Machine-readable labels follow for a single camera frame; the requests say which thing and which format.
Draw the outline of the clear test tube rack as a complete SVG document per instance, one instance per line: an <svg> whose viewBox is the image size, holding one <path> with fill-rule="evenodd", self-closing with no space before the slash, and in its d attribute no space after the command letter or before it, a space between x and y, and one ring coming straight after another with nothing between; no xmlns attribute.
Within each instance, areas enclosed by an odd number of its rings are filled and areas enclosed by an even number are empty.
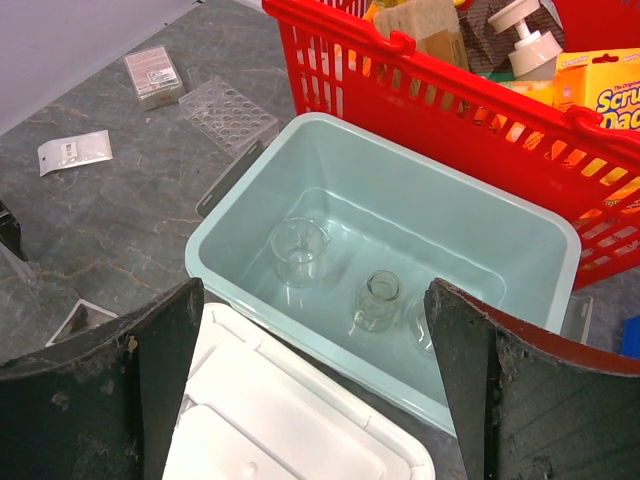
<svg viewBox="0 0 640 480"><path fill-rule="evenodd" d="M182 96L183 117L234 159L256 142L268 146L279 134L278 120L218 76Z"/></svg>

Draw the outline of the black powder sachet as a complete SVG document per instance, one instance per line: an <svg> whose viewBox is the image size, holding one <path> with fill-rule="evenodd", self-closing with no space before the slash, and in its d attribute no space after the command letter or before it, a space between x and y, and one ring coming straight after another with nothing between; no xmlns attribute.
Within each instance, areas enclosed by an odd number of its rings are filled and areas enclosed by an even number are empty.
<svg viewBox="0 0 640 480"><path fill-rule="evenodd" d="M117 314L98 305L79 299L62 325L45 343L46 347L69 340L79 334L92 330L114 318Z"/></svg>

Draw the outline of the light teal plastic bin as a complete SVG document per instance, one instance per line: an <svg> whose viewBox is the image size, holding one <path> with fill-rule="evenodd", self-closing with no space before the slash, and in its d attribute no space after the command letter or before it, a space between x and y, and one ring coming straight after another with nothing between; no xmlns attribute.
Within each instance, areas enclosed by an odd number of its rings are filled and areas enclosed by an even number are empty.
<svg viewBox="0 0 640 480"><path fill-rule="evenodd" d="M559 215L327 114L292 120L189 238L187 272L234 309L431 425L452 432L440 371L410 339L406 311L444 279L483 302L559 332L581 256ZM306 217L331 237L322 279L278 276L270 234ZM392 326L353 322L378 270L402 285Z"/></svg>

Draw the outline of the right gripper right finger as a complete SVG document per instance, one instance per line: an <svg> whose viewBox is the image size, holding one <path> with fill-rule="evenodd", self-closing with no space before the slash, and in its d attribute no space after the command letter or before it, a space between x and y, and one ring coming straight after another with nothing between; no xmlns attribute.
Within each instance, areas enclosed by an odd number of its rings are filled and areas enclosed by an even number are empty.
<svg viewBox="0 0 640 480"><path fill-rule="evenodd" d="M639 362L437 278L426 321L470 479L636 479Z"/></svg>

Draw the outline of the white bin lid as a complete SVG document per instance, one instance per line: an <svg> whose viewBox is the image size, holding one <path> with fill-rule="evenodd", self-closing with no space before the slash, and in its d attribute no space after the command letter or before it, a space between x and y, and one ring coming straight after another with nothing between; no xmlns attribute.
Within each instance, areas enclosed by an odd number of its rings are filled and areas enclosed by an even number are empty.
<svg viewBox="0 0 640 480"><path fill-rule="evenodd" d="M167 479L433 479L427 449L248 319L205 305Z"/></svg>

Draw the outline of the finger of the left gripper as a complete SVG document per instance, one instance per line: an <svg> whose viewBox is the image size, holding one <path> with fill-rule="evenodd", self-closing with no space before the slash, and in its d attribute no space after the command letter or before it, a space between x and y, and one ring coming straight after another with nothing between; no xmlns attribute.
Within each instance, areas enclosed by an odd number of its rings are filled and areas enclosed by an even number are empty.
<svg viewBox="0 0 640 480"><path fill-rule="evenodd" d="M1 242L21 261L28 261L22 248L21 225L3 202L0 202Z"/></svg>

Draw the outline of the blue compartment tray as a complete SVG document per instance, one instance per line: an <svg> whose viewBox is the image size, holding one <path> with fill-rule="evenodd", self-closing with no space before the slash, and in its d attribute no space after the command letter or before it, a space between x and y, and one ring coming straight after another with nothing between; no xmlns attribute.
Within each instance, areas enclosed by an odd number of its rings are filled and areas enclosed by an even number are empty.
<svg viewBox="0 0 640 480"><path fill-rule="evenodd" d="M640 316L629 318L624 322L620 354L625 357L640 359Z"/></svg>

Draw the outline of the clear glass test tube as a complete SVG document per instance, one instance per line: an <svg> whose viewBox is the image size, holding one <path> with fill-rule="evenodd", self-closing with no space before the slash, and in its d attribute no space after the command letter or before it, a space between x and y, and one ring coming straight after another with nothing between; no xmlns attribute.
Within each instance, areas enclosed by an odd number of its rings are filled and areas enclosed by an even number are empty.
<svg viewBox="0 0 640 480"><path fill-rule="evenodd" d="M187 76L191 90L196 90L202 83L199 69L191 66L187 69Z"/></svg>

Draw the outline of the red plastic shopping basket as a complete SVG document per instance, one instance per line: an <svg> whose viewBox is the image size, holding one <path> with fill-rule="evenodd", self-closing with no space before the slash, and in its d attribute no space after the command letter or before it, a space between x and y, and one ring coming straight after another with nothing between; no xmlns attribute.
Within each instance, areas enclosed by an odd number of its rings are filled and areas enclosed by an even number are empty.
<svg viewBox="0 0 640 480"><path fill-rule="evenodd" d="M558 111L384 37L362 1L267 1L298 113L322 112L550 209L576 229L585 287L639 263L639 136Z"/></svg>

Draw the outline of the small glass vial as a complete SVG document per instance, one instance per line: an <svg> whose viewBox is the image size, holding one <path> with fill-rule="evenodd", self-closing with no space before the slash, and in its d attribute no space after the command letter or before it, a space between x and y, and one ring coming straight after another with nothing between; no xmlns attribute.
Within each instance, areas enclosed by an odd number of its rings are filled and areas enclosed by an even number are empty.
<svg viewBox="0 0 640 480"><path fill-rule="evenodd" d="M400 310L402 285L391 271L378 270L369 275L355 297L353 322L367 332L390 328Z"/></svg>

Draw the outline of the small glass beaker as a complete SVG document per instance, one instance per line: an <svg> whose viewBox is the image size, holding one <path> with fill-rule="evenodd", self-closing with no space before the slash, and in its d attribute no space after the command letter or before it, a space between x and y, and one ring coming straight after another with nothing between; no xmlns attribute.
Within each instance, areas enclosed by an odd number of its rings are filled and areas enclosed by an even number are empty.
<svg viewBox="0 0 640 480"><path fill-rule="evenodd" d="M306 288L325 272L325 253L331 242L327 231L306 217L285 219L270 234L276 272L288 286Z"/></svg>

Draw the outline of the orange Scrub Daddy box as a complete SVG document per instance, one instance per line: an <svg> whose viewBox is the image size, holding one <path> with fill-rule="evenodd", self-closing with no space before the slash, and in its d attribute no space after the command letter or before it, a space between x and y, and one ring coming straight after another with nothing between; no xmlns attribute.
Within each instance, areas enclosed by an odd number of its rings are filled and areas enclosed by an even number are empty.
<svg viewBox="0 0 640 480"><path fill-rule="evenodd" d="M556 57L553 106L589 108L605 129L639 129L637 48L562 53Z"/></svg>

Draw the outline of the white pump bottle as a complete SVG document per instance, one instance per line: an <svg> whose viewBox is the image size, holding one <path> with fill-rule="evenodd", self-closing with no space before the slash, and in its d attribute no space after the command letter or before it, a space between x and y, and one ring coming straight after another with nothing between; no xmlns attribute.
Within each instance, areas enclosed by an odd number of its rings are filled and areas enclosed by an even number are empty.
<svg viewBox="0 0 640 480"><path fill-rule="evenodd" d="M556 70L556 57L563 52L551 32L531 31L526 17L540 8L538 0L516 0L496 12L488 23L500 34L514 27L519 40L509 53L513 75L518 81L550 81Z"/></svg>

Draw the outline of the brown cardboard box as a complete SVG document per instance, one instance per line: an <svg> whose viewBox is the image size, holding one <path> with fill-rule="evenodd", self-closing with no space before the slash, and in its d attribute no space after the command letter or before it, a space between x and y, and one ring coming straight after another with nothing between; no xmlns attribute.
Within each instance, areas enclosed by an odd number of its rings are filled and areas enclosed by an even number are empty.
<svg viewBox="0 0 640 480"><path fill-rule="evenodd" d="M373 1L372 23L385 38L402 32L416 42L416 50L465 71L469 70L456 1Z"/></svg>

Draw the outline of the white powder sachet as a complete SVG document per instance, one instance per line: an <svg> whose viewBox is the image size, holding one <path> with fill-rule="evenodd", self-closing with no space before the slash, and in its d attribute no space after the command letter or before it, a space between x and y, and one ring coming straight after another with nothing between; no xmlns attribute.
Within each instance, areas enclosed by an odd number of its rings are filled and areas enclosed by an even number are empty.
<svg viewBox="0 0 640 480"><path fill-rule="evenodd" d="M113 158L107 130L49 140L38 147L37 154L41 177Z"/></svg>

